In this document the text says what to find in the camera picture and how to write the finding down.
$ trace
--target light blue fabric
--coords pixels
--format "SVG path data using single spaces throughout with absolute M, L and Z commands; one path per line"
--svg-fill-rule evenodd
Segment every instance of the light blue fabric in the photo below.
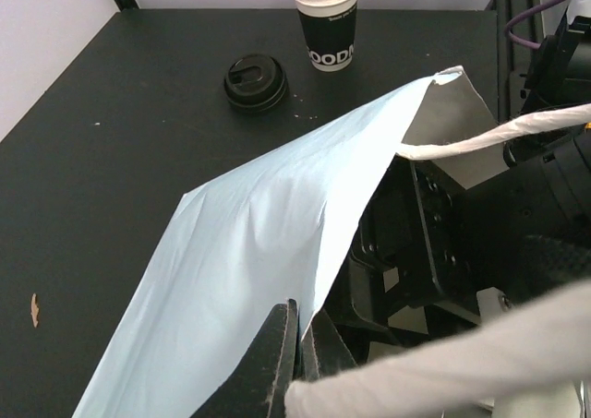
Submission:
M 185 195 L 74 414 L 187 418 L 271 308 L 320 310 L 434 80 L 414 81 Z

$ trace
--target debris on table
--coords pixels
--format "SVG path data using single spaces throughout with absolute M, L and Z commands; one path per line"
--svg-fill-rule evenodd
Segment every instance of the debris on table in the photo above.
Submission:
M 37 328 L 39 325 L 39 319 L 37 316 L 39 315 L 39 306 L 37 305 L 37 293 L 34 293 L 32 298 L 30 299 L 30 315 L 33 318 L 33 326 Z

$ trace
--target coffee cup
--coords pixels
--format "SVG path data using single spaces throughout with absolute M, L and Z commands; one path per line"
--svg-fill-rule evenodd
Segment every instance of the coffee cup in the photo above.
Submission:
M 308 55 L 318 70 L 335 72 L 353 59 L 357 0 L 295 0 Z

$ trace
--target cup lid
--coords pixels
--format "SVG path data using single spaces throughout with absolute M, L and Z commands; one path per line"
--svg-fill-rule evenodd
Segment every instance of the cup lid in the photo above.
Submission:
M 232 64 L 223 80 L 230 105 L 243 113 L 271 109 L 287 92 L 287 76 L 273 57 L 243 56 Z

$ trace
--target black table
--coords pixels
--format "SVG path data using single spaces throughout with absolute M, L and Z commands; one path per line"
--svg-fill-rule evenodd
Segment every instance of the black table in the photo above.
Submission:
M 360 11 L 357 28 L 334 74 L 291 10 L 126 11 L 99 32 L 0 143 L 0 415 L 74 411 L 185 192 L 449 66 L 497 108 L 494 12 Z M 252 52 L 291 88 L 256 118 L 222 88 Z

